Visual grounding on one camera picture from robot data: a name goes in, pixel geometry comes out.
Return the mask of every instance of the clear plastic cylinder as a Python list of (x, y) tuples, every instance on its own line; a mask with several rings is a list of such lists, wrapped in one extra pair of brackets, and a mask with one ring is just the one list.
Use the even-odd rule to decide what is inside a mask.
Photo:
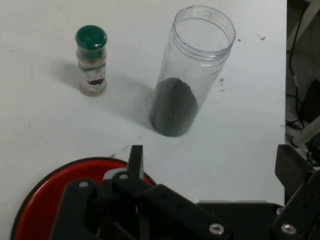
[(150, 111), (162, 135), (186, 133), (228, 58), (236, 37), (231, 20), (202, 5), (183, 8), (174, 18)]

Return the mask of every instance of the green lid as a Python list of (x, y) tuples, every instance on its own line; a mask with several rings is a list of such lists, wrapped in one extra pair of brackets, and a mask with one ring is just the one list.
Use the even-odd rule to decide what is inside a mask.
[(87, 50), (100, 49), (107, 43), (105, 31), (94, 25), (81, 27), (75, 34), (75, 41), (79, 47)]

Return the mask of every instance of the dark granules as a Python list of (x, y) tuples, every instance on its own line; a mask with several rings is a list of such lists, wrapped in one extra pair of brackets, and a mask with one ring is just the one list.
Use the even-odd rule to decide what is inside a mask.
[(170, 77), (157, 85), (150, 121), (160, 134), (177, 137), (186, 133), (197, 113), (197, 99), (188, 84)]

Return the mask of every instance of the white tabletop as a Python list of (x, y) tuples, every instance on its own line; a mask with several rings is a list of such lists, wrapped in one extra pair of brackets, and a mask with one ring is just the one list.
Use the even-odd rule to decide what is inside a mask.
[[(237, 39), (191, 130), (156, 133), (148, 118), (175, 14), (215, 7)], [(12, 0), (0, 7), (0, 239), (46, 174), (94, 156), (127, 160), (143, 145), (145, 171), (198, 202), (283, 203), (274, 174), (284, 143), (286, 0)], [(78, 28), (105, 29), (107, 90), (79, 92)]]

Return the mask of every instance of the bolt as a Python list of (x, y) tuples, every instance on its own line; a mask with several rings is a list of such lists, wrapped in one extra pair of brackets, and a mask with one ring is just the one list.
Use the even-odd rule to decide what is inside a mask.
[(89, 186), (89, 183), (87, 181), (82, 181), (79, 183), (79, 188), (85, 188)]
[(276, 210), (276, 214), (277, 215), (280, 215), (285, 209), (283, 207), (279, 207), (277, 210)]
[(214, 235), (222, 235), (225, 232), (225, 228), (219, 223), (213, 223), (209, 226), (209, 231)]
[(127, 174), (121, 174), (119, 176), (119, 179), (128, 179), (128, 175)]
[(288, 235), (295, 235), (297, 233), (297, 229), (291, 224), (282, 224), (281, 231)]

